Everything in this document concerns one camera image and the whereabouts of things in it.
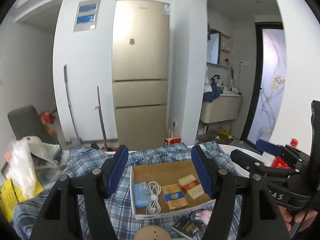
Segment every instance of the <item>refrigerator door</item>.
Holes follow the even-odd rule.
[[[113,25],[112,80],[167,79],[169,15],[164,4],[118,0]]]
[[[155,149],[164,145],[167,106],[115,109],[119,144],[129,151]]]
[[[167,81],[128,81],[112,84],[114,107],[166,105]]]

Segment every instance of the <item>cigarette pack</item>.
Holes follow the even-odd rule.
[[[177,183],[163,186],[162,193],[170,210],[188,205],[188,202]]]
[[[192,174],[178,179],[178,182],[182,191],[187,192],[193,199],[204,194],[200,182]]]

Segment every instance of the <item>screw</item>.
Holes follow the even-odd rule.
[[[220,170],[219,170],[219,173],[220,173],[221,175],[226,175],[226,174],[228,173],[228,171],[227,171],[226,169],[220,169]]]
[[[99,174],[100,172],[101,172],[101,170],[100,170],[99,168],[95,168],[95,169],[92,170],[92,173],[93,173],[94,175],[97,175],[97,174]]]
[[[254,174],[252,177],[253,177],[254,180],[260,180],[261,179],[261,176],[259,174]]]
[[[68,178],[68,176],[66,174],[62,174],[60,177],[59,177],[59,180],[61,181],[64,181]]]

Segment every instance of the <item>plaid shirt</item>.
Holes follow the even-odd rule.
[[[215,142],[209,142],[204,143],[203,145],[207,149],[204,150],[204,153],[208,157],[215,159],[220,168],[225,168],[233,174],[238,175],[230,156],[225,154],[218,144]],[[92,148],[83,147],[80,149],[71,149],[70,161],[63,173],[70,177],[83,176],[92,169],[100,167],[106,159],[112,158],[112,156],[112,154],[104,153]],[[180,218],[178,216],[152,220],[136,220],[134,218],[131,209],[129,189],[130,166],[184,161],[190,159],[191,148],[188,148],[184,143],[160,147],[155,150],[137,151],[129,154],[128,163],[120,180],[118,190],[108,200],[105,200],[108,214],[118,239],[134,239],[135,233],[141,227],[148,225],[156,225],[164,228],[169,232],[172,238],[179,237],[177,233],[171,230],[172,225]],[[23,201],[15,206],[12,226],[22,240],[29,239],[33,225],[36,222],[36,218],[48,194],[49,190],[45,190],[38,196],[30,200]],[[85,240],[89,240],[91,239],[91,236],[84,208],[83,195],[78,196],[78,201],[83,236]],[[240,214],[241,197],[237,196],[234,208],[234,217],[228,239],[236,239]],[[194,239],[201,239],[203,233],[204,227],[201,228],[200,232]]]

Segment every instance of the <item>round cardboard disk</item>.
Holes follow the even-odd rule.
[[[170,235],[161,227],[146,226],[136,233],[134,240],[170,240]]]

